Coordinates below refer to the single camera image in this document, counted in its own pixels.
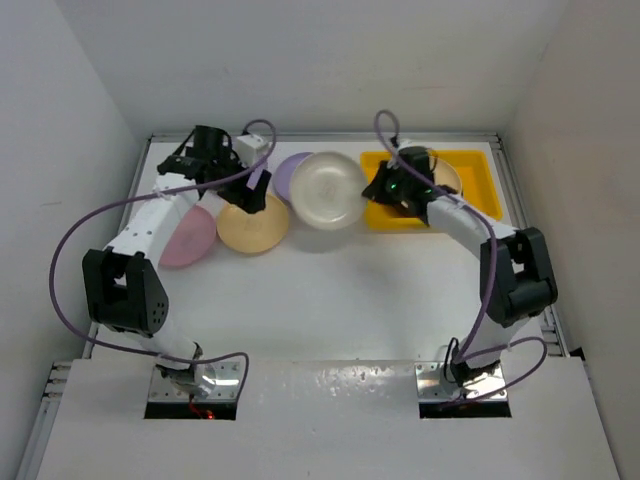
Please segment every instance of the plate in yellow bin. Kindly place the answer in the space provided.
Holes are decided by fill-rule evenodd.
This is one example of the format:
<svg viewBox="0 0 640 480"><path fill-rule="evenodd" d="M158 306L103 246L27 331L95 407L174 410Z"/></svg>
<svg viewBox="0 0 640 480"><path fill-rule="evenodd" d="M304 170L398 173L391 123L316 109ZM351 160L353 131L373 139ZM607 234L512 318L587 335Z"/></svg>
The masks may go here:
<svg viewBox="0 0 640 480"><path fill-rule="evenodd" d="M463 196L471 205L490 217L500 220L502 208L493 184L484 153L476 150L438 150L433 155L451 165L462 180ZM364 152L360 165L371 182L378 165L389 160L387 152ZM378 231L431 230L417 218L405 217L394 207L368 202L364 219L369 228Z"/></svg>
<svg viewBox="0 0 640 480"><path fill-rule="evenodd" d="M218 215L218 236L240 253L263 253L275 247L289 230L289 211L284 203L267 194L266 207L252 215L235 205L225 206Z"/></svg>

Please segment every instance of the gray wall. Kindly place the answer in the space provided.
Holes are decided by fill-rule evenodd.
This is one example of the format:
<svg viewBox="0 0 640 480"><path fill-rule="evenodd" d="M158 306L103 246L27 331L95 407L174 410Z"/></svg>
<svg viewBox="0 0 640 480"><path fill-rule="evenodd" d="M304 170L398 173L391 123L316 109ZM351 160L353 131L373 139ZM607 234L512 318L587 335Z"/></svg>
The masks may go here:
<svg viewBox="0 0 640 480"><path fill-rule="evenodd" d="M194 122L496 130L566 0L57 0L107 90L144 134Z"/></svg>
<svg viewBox="0 0 640 480"><path fill-rule="evenodd" d="M47 292L49 260L83 213L126 195L139 145L53 0L0 7L0 479L12 479L51 362L81 352ZM78 232L59 271L62 304L88 326L80 261L118 214Z"/></svg>
<svg viewBox="0 0 640 480"><path fill-rule="evenodd" d="M507 136L624 478L640 478L640 2L573 1Z"/></svg>

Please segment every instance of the yellow tray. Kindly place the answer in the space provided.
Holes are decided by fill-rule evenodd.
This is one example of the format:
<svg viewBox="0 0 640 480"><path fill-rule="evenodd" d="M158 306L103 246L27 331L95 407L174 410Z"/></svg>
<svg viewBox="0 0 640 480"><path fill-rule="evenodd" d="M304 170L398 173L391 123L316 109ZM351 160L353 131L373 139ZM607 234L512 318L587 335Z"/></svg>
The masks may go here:
<svg viewBox="0 0 640 480"><path fill-rule="evenodd" d="M456 169L462 180L465 200L481 212L496 220L502 219L502 208L491 178L487 157L475 150L438 150L434 156L448 162ZM391 157L387 152L364 152L360 156L360 165L367 180L371 182L378 171L378 165ZM417 218L404 217L395 208L369 202L364 219L373 230L428 230Z"/></svg>

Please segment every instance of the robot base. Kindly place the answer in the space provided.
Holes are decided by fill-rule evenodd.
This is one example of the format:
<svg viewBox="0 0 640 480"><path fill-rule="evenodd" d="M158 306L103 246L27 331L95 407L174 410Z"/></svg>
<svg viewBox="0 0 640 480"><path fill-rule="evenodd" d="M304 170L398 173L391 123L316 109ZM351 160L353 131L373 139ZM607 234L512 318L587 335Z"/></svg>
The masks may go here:
<svg viewBox="0 0 640 480"><path fill-rule="evenodd" d="M160 370L154 368L144 418L235 420L242 373L239 362L207 365L203 379L213 388L195 396L190 403L186 392L177 389L169 378L162 378Z"/></svg>
<svg viewBox="0 0 640 480"><path fill-rule="evenodd" d="M456 401L473 400L474 397L504 387L500 366L491 374L485 373L466 382L462 388L444 378L442 362L416 363L415 372L420 418L511 417L505 390L475 402L455 404Z"/></svg>

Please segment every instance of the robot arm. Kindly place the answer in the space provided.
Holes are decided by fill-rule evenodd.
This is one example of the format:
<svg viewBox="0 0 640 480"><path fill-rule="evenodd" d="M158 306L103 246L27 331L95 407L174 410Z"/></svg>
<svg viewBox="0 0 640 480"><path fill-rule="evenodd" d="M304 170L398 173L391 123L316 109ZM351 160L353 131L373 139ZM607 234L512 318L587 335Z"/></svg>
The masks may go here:
<svg viewBox="0 0 640 480"><path fill-rule="evenodd" d="M238 173L257 160L267 142L257 135L239 137L238 155L224 141L223 130L198 126L193 146L185 142L158 166L154 190L134 218L104 250L90 250L82 261L85 291L92 320L134 338L144 349L177 358L198 359L202 350L180 330L170 313L169 298L156 269L160 256L184 215L204 195L197 186ZM186 156L181 156L186 149ZM248 176L221 186L218 195L248 213L265 207L271 174L264 170L255 188ZM165 195L162 191L181 187L193 189ZM176 386L197 391L201 370L190 364L158 357L158 367Z"/></svg>
<svg viewBox="0 0 640 480"><path fill-rule="evenodd" d="M434 181L429 151L405 144L398 150L401 158ZM449 194L456 192L444 188ZM508 345L513 336L530 318L539 315L554 303L558 291L542 233L535 228L518 230L484 215L461 196L441 195L429 188L394 162L381 162L378 172L362 195L377 203L394 206L405 214L422 220L426 225L448 234L480 261L480 295L487 286L491 258L490 234L486 225L469 213L473 209L493 228L497 239L496 276L493 293L485 318L477 330L462 341L466 345L464 358L450 365L451 376L462 386L478 375L492 371L500 361L501 351L474 353Z"/></svg>

